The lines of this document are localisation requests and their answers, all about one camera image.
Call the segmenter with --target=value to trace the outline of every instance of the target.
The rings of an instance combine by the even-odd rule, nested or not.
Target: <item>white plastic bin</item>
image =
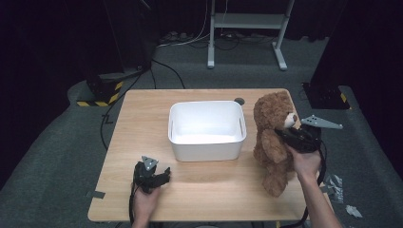
[[[246,138],[242,108],[232,101],[176,103],[168,138],[178,161],[234,160]]]

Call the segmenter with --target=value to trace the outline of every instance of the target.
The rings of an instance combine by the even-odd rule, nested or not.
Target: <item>teddy bear's arm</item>
[[[267,157],[273,162],[280,163],[287,159],[284,143],[274,130],[264,130],[261,134],[261,143]]]

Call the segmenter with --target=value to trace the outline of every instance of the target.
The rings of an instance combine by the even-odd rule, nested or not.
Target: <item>white metal stand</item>
[[[278,59],[278,66],[286,70],[284,57],[280,47],[290,19],[291,10],[295,0],[289,0],[285,14],[248,14],[248,13],[216,13],[216,0],[212,0],[210,19],[210,41],[208,45],[207,67],[214,68],[214,29],[215,28],[239,28],[239,29],[279,29],[276,42],[272,43],[273,50]]]

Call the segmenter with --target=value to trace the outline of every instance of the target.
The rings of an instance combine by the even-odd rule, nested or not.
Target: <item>light wood surface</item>
[[[93,221],[128,221],[128,199],[135,164],[142,156],[157,159],[156,174],[171,167],[162,187],[154,221],[285,220],[301,218],[305,201],[295,173],[284,193],[270,197],[261,185],[265,168],[253,157],[256,125],[253,108],[259,97],[284,89],[130,90],[108,148],[88,211]],[[242,98],[247,137],[233,161],[182,162],[168,139],[170,107],[177,102],[233,101]]]

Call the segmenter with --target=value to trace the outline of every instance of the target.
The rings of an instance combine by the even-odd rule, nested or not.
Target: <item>stuffed animal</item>
[[[254,119],[258,128],[254,157],[267,169],[262,185],[269,195],[277,198],[288,183],[287,172],[294,171],[293,156],[275,132],[275,128],[291,127],[297,121],[287,91],[259,98],[255,103]]]

